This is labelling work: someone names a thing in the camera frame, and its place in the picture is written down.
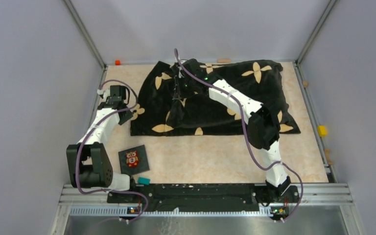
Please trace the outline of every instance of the black square coaster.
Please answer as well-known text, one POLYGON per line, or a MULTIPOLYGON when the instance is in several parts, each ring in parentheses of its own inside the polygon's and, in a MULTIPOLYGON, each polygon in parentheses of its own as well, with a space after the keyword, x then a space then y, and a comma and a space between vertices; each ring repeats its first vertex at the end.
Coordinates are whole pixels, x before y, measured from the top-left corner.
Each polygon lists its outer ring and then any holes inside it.
POLYGON ((122 174, 135 175, 149 170, 145 145, 119 152, 120 171, 122 174))

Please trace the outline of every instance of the beige tabletop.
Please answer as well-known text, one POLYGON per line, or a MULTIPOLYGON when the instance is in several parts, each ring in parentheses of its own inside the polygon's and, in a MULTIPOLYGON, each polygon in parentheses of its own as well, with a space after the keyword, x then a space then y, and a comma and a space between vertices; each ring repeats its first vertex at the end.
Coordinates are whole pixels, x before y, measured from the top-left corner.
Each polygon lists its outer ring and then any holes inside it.
MULTIPOLYGON (((282 160, 305 183, 327 182, 327 176, 306 106, 291 62, 282 62, 282 84, 289 113, 301 134, 281 135, 282 160)), ((128 83, 137 93, 154 65, 109 66, 106 80, 128 83)), ((118 152, 144 144, 150 170, 135 175, 151 183, 262 183, 265 173, 253 163, 243 136, 130 136, 130 122, 117 126, 106 145, 115 172, 120 172, 118 152)), ((253 152, 259 162, 261 157, 253 152)), ((292 182, 298 179, 289 173, 292 182)))

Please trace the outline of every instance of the black fabric with yellow pattern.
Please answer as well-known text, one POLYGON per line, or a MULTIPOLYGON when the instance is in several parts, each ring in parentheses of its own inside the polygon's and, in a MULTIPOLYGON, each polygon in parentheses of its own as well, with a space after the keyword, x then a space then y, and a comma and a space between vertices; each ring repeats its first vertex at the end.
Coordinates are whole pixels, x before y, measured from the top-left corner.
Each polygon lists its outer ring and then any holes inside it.
MULTIPOLYGON (((282 90, 281 64, 271 60, 246 61, 235 64, 203 64, 204 73, 222 76, 246 96, 273 102, 279 111, 281 133, 298 134, 299 127, 288 113, 289 105, 282 90)), ((132 136, 240 135, 240 115, 208 96, 208 87, 193 79, 179 80, 183 96, 175 99, 172 66, 158 62, 139 92, 138 108, 130 125, 132 136)))

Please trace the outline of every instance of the white wall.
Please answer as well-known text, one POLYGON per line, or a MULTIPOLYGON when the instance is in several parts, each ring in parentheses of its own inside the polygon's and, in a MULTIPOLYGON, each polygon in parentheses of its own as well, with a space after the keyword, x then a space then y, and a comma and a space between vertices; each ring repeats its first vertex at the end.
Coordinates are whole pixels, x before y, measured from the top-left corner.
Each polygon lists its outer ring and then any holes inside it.
POLYGON ((108 64, 294 60, 329 0, 73 0, 108 64))
POLYGON ((0 235, 49 233, 100 76, 62 1, 0 1, 0 235))
POLYGON ((340 182, 376 234, 376 1, 340 1, 303 64, 340 182))

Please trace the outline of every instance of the owl picture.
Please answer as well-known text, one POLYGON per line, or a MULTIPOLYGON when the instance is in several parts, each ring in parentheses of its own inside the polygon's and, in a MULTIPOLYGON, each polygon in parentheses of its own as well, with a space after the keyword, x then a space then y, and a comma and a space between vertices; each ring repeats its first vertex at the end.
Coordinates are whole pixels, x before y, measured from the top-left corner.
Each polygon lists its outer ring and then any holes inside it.
POLYGON ((139 158, 138 158, 138 152, 136 150, 126 153, 126 164, 128 165, 128 167, 130 168, 137 167, 138 163, 139 163, 139 158))

